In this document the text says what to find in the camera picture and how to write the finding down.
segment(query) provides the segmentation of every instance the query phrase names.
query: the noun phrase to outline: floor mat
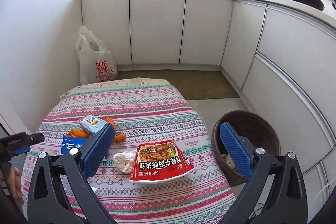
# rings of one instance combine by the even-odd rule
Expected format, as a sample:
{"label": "floor mat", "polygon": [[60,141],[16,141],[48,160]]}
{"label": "floor mat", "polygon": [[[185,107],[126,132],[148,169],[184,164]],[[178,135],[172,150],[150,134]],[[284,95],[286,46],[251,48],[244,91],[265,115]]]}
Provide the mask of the floor mat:
{"label": "floor mat", "polygon": [[115,80],[128,78],[165,79],[174,85],[186,100],[238,97],[220,71],[199,70],[125,70]]}

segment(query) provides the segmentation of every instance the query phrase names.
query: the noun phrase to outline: human hand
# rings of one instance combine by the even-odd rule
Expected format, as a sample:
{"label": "human hand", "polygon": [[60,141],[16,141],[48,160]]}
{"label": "human hand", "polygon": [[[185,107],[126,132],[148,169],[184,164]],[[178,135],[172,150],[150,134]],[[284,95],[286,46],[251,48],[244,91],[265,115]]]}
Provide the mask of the human hand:
{"label": "human hand", "polygon": [[[8,187],[10,187],[13,198],[20,204],[23,204],[22,192],[21,192],[21,181],[17,177],[21,175],[21,172],[16,167],[11,168],[8,176]],[[0,181],[3,180],[3,173],[0,170]]]}

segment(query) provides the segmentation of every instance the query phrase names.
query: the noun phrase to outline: metal screw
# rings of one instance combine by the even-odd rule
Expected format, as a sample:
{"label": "metal screw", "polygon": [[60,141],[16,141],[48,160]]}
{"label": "metal screw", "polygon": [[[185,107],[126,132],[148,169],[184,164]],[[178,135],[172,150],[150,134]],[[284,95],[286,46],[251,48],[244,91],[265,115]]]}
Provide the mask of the metal screw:
{"label": "metal screw", "polygon": [[255,151],[256,151],[258,154],[260,154],[260,155],[265,154],[265,149],[263,149],[263,148],[261,148],[261,147],[258,147]]}
{"label": "metal screw", "polygon": [[46,157],[46,155],[47,155],[46,152],[42,152],[42,153],[39,154],[39,158],[40,158],[40,159],[43,159],[43,158]]}
{"label": "metal screw", "polygon": [[295,154],[293,152],[289,152],[288,153],[288,156],[291,158],[291,159],[295,159]]}
{"label": "metal screw", "polygon": [[71,155],[76,155],[78,153],[78,148],[71,148],[70,151],[69,151],[69,153]]}

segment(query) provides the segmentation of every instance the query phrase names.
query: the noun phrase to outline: instant noodle package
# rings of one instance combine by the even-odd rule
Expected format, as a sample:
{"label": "instant noodle package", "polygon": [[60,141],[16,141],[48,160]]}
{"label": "instant noodle package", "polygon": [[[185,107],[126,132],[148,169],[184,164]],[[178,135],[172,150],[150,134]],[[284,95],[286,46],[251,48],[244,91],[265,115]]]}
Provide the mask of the instant noodle package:
{"label": "instant noodle package", "polygon": [[130,181],[162,183],[180,178],[193,169],[190,160],[172,140],[144,143],[137,148]]}

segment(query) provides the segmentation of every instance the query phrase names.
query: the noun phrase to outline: patterned tablecloth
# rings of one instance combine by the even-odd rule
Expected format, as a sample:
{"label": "patterned tablecloth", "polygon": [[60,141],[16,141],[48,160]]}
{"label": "patterned tablecloth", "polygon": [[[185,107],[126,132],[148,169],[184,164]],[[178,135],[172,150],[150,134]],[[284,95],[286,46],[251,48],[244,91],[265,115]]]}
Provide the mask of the patterned tablecloth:
{"label": "patterned tablecloth", "polygon": [[[166,80],[135,78],[79,86],[61,96],[38,130],[45,141],[33,146],[26,158],[21,179],[25,215],[38,154],[59,155],[63,136],[80,128],[78,120],[88,114],[113,118],[117,133],[127,135],[125,142],[112,143],[108,161],[88,179],[91,186],[99,188],[99,200],[118,223],[211,224],[235,201],[197,113]],[[168,139],[173,139],[195,166],[182,178],[137,185],[112,162],[117,152]],[[75,213],[84,216],[74,196],[67,195]]]}

